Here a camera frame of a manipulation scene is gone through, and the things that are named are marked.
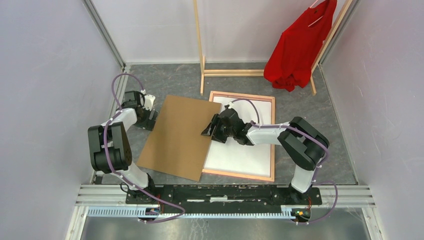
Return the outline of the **brown backing board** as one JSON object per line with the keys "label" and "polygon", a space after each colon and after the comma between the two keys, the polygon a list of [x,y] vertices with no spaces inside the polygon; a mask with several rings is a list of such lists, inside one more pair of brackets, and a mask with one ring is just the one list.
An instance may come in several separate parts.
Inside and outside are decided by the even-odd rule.
{"label": "brown backing board", "polygon": [[217,102],[167,95],[137,166],[199,181],[212,141],[201,133],[221,107]]}

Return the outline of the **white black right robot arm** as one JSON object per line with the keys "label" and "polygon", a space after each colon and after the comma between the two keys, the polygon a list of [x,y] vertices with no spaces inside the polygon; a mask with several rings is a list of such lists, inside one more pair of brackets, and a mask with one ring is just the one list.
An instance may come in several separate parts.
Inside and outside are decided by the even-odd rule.
{"label": "white black right robot arm", "polygon": [[201,135],[223,144],[232,138],[243,146],[283,147],[296,165],[288,191],[289,199],[295,204],[302,204],[309,198],[316,168],[329,157],[329,140],[298,116],[287,123],[260,124],[243,121],[236,110],[227,107],[213,115]]}

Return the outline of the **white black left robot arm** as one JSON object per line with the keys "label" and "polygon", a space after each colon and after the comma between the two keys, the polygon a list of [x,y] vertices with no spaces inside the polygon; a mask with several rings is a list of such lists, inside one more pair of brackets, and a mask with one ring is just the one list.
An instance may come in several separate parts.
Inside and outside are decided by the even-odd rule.
{"label": "white black left robot arm", "polygon": [[151,176],[133,162],[127,131],[131,126],[152,131],[158,111],[155,96],[145,90],[127,91],[124,102],[114,115],[87,130],[90,163],[96,172],[111,174],[120,180],[120,189],[130,204],[151,204],[157,190]]}

